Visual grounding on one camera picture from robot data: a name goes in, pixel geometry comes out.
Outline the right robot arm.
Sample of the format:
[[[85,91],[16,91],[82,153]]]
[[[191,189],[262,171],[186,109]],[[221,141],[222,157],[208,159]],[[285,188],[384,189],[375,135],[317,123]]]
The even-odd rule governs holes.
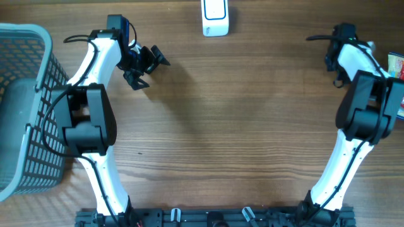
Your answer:
[[[403,99],[403,80],[390,76],[374,58],[374,43],[359,40],[355,25],[335,25],[324,57],[328,71],[348,90],[336,113],[335,147],[318,182],[299,204],[296,226],[346,226],[345,193],[363,159],[394,128]]]

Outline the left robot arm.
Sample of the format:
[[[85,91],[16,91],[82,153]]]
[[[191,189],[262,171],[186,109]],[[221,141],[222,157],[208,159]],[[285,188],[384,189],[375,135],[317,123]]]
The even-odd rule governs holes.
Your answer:
[[[97,200],[94,211],[76,214],[75,226],[143,224],[116,168],[117,123],[107,86],[114,69],[119,68],[133,90],[147,88],[141,76],[170,63],[156,45],[148,48],[131,40],[129,33],[134,30],[123,15],[108,15],[106,29],[65,39],[66,43],[86,42],[88,52],[67,84],[52,89],[52,104],[45,116],[55,116],[59,139],[68,149],[62,157],[79,159]]]

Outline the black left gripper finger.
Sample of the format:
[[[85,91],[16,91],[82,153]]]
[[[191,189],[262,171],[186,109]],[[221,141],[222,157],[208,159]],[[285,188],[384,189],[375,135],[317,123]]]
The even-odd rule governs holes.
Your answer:
[[[147,82],[140,78],[142,75],[143,73],[131,69],[129,71],[124,71],[123,77],[133,90],[141,90],[150,86]]]
[[[155,56],[155,62],[157,64],[163,64],[166,66],[170,65],[170,62],[165,58],[165,56],[162,54],[162,52],[156,45],[154,45],[151,48],[151,51],[152,51],[153,55]]]

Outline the yellow snack bag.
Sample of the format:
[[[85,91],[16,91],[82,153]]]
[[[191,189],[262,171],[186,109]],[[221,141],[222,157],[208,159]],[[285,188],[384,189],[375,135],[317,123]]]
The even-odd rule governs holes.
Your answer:
[[[388,54],[388,73],[391,77],[403,80],[403,54],[390,52]]]

